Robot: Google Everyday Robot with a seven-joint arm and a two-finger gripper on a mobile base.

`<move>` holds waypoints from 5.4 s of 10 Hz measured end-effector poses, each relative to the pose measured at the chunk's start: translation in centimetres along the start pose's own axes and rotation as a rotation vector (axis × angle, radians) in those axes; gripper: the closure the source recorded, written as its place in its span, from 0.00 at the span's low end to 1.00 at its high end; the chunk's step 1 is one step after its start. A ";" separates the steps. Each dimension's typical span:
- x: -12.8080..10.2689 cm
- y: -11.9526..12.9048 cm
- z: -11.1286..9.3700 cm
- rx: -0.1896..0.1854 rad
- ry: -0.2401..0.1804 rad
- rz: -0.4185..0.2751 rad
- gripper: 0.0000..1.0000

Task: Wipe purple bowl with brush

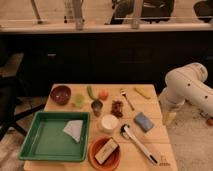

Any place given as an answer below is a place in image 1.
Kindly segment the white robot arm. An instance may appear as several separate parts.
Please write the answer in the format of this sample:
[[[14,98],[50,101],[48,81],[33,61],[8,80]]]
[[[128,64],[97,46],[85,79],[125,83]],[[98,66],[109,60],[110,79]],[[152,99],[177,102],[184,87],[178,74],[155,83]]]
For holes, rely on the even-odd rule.
[[[162,122],[169,125],[176,112],[188,100],[213,117],[213,88],[205,84],[208,71],[201,63],[190,63],[169,71],[165,76],[166,87],[159,95]]]

